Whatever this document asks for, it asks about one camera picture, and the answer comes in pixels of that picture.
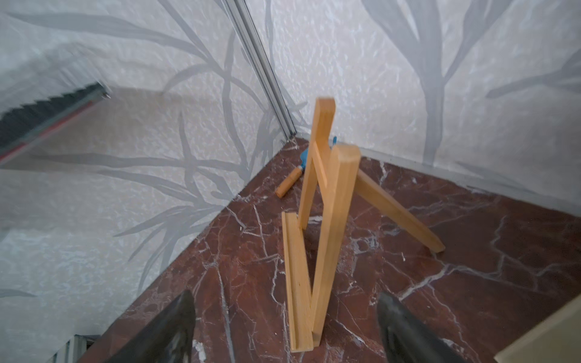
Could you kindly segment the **plywood board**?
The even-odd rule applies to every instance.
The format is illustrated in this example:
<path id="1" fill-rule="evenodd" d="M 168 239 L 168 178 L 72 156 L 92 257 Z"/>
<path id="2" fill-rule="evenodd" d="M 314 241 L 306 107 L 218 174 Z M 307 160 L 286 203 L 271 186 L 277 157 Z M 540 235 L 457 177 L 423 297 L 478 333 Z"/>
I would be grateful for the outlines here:
<path id="1" fill-rule="evenodd" d="M 497 362 L 580 362 L 580 296 L 499 352 Z"/>

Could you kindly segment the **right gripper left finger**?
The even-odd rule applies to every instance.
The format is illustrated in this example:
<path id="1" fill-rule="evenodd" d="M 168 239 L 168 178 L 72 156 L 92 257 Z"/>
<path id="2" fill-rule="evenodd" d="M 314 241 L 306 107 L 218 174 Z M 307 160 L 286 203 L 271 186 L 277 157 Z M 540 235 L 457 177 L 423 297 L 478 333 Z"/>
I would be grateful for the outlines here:
<path id="1" fill-rule="evenodd" d="M 190 362 L 195 325 L 195 299 L 184 290 L 107 361 Z"/>

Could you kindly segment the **wooden easel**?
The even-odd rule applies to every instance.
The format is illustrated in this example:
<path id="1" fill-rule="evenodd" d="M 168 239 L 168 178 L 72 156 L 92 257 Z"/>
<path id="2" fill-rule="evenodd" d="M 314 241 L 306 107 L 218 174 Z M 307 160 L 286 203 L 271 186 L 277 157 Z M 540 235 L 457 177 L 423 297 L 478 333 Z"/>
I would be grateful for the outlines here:
<path id="1" fill-rule="evenodd" d="M 426 225 L 361 171 L 359 147 L 329 145 L 335 110 L 334 98 L 317 98 L 299 209 L 281 215 L 289 346 L 293 353 L 310 352 L 321 342 L 354 195 L 377 208 L 432 252 L 441 253 L 445 249 Z M 310 275 L 304 231 L 318 191 L 323 201 L 322 225 L 315 274 Z"/>

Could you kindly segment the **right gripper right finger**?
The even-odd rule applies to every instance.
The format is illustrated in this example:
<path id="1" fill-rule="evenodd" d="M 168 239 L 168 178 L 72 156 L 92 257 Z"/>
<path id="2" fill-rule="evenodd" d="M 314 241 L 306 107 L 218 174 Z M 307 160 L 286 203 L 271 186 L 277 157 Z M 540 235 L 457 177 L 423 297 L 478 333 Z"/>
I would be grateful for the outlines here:
<path id="1" fill-rule="evenodd" d="M 378 325 L 389 362 L 463 362 L 464 359 L 418 320 L 391 293 L 377 302 Z"/>

